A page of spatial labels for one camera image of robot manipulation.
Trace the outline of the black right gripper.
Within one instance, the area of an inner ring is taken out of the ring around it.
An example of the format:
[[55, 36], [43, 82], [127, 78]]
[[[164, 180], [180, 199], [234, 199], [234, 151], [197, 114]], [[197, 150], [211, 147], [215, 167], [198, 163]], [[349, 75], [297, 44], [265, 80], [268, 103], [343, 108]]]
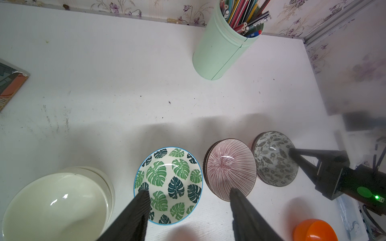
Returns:
[[386, 213], [386, 174], [365, 165], [351, 169], [346, 151], [290, 148], [289, 157], [330, 200], [346, 194], [374, 213]]

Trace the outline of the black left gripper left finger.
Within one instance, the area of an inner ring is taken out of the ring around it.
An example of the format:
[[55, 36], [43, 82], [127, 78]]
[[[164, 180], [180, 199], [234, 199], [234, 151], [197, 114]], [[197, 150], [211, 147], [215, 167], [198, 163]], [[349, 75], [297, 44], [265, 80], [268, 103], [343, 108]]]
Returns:
[[145, 240], [150, 208], [149, 192], [140, 191], [98, 240]]

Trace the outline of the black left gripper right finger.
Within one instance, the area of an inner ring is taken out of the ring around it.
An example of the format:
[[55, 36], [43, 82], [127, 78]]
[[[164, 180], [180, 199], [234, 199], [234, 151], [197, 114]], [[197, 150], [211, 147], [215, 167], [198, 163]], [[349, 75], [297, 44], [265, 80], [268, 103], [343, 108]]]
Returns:
[[230, 205], [233, 213], [232, 227], [236, 241], [282, 240], [237, 188], [232, 188], [230, 191]]

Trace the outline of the black white floral bowl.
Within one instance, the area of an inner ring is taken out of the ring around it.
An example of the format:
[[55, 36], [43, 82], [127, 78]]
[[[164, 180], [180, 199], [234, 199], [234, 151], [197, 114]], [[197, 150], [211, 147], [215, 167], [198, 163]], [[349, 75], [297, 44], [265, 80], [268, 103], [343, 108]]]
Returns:
[[289, 156], [294, 148], [291, 140], [283, 133], [268, 131], [259, 134], [252, 145], [257, 175], [266, 184], [284, 187], [297, 176], [299, 166]]

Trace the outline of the cream white bowl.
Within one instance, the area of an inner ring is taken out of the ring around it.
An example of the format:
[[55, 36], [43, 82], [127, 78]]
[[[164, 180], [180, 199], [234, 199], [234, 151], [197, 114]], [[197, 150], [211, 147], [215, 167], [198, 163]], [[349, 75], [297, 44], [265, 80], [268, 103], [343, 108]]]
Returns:
[[70, 167], [20, 190], [8, 205], [5, 241], [96, 241], [115, 204], [109, 177], [92, 167]]

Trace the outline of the green leaf pattern bowl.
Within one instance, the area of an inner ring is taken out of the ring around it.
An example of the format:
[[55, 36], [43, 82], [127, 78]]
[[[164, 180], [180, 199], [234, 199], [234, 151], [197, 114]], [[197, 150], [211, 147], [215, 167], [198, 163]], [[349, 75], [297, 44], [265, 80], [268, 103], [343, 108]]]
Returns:
[[161, 148], [138, 168], [134, 194], [148, 191], [150, 222], [173, 225], [186, 219], [198, 205], [203, 191], [203, 173], [196, 158], [178, 147]]

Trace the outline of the purple striped bowl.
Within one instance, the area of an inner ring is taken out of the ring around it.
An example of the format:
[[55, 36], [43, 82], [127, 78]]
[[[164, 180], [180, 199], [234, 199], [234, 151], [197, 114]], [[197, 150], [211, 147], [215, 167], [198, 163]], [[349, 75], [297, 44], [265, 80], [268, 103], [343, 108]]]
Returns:
[[208, 188], [223, 201], [230, 201], [232, 188], [239, 189], [244, 196], [254, 188], [256, 162], [250, 148], [241, 140], [217, 141], [207, 151], [203, 165]]

